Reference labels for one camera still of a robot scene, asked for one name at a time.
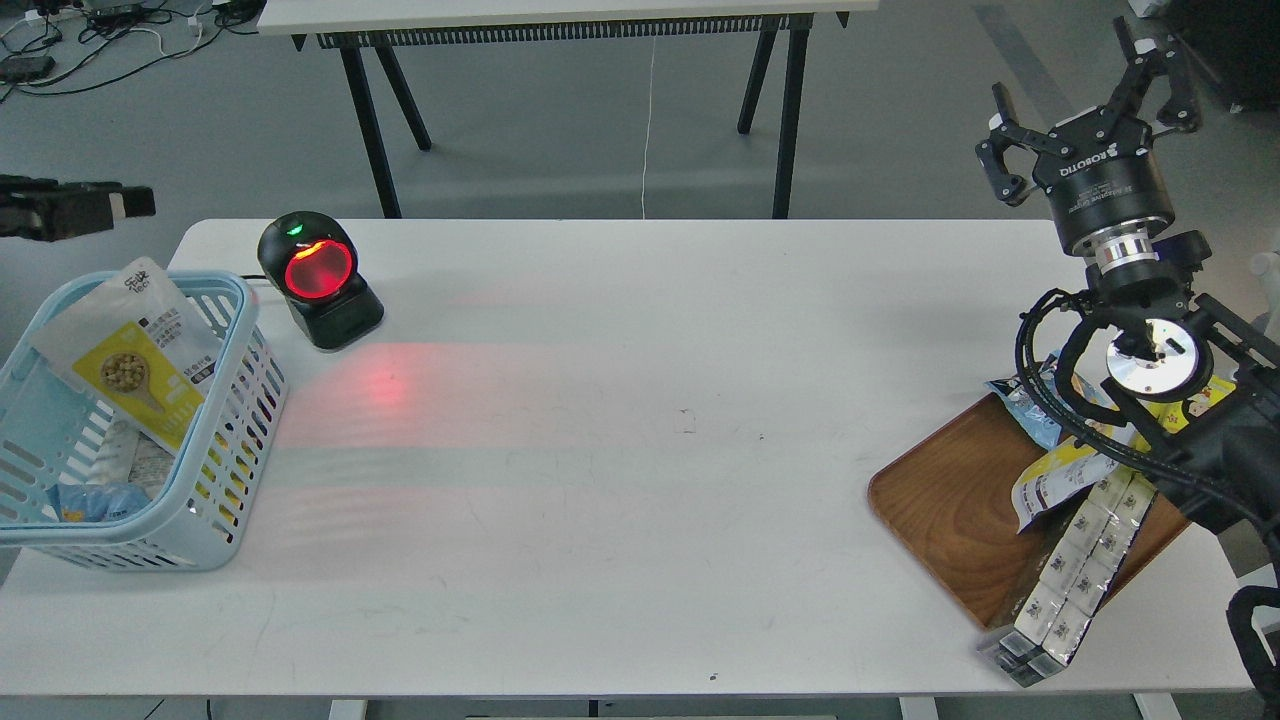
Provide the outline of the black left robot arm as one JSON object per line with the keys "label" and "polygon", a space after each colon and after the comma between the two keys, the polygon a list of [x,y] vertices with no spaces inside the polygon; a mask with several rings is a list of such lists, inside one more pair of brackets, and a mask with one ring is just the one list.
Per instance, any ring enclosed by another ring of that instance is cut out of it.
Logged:
{"label": "black left robot arm", "polygon": [[1,236],[58,242],[156,214],[154,191],[114,181],[59,182],[1,176]]}

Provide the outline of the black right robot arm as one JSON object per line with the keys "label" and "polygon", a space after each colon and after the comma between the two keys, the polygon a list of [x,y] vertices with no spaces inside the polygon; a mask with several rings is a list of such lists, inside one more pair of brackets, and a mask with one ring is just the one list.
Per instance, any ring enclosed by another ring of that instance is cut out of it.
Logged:
{"label": "black right robot arm", "polygon": [[1112,27],[1126,65],[1107,102],[1039,132],[997,83],[975,146],[995,197],[1015,208],[1042,191],[1062,251],[1087,264],[1083,291],[1051,290],[1021,315],[1015,373],[1069,434],[1212,533],[1252,525],[1276,564],[1277,343],[1193,292],[1211,247],[1169,233],[1155,141],[1201,123],[1180,44]]}

